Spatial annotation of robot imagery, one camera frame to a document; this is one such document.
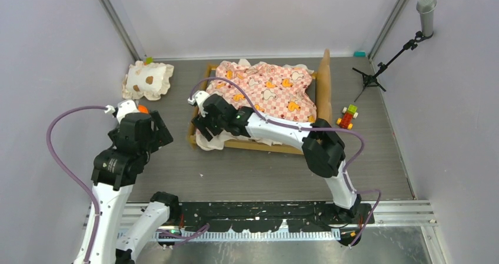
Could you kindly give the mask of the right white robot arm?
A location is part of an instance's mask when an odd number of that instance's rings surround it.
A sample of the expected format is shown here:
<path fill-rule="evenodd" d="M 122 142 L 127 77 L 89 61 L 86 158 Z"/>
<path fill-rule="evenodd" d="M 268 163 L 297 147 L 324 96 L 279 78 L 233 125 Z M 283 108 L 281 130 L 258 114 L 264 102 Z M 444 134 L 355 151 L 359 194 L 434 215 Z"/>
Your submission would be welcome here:
<path fill-rule="evenodd" d="M 188 103 L 198 107 L 192 124 L 208 141 L 222 132 L 246 138 L 269 139 L 301 151 L 308 169 L 325 179 L 333 197 L 337 218 L 351 223 L 360 214 L 360 194 L 355 193 L 345 170 L 345 143 L 330 124 L 293 122 L 257 111 L 253 106 L 235 108 L 223 97 L 197 91 Z"/>

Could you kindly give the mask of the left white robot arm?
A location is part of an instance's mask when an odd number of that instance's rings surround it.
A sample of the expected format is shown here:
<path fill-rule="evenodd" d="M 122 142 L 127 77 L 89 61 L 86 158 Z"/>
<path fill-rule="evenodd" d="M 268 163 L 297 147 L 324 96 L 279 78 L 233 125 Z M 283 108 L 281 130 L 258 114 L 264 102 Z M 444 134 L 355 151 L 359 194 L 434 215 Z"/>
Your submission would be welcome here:
<path fill-rule="evenodd" d="M 181 216 L 176 195 L 156 192 L 127 232 L 118 235 L 137 176 L 151 154 L 173 138 L 158 111 L 129 113 L 108 135 L 113 145 L 94 159 L 91 177 L 98 207 L 91 209 L 75 263 L 135 263 L 156 230 L 176 224 Z"/>

